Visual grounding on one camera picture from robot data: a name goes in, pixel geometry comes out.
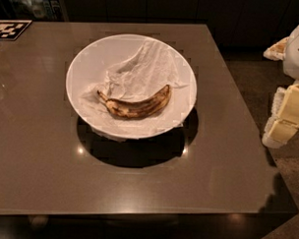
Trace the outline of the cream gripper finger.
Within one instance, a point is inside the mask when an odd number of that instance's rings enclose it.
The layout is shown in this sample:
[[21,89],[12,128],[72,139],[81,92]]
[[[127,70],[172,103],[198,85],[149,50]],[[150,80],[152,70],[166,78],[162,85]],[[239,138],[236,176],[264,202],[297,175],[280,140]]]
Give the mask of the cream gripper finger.
[[287,41],[288,36],[267,48],[267,50],[263,53],[263,56],[271,61],[283,60],[286,52]]
[[265,126],[262,143],[278,149],[299,131],[299,81],[288,88],[279,87],[273,97],[270,118]]

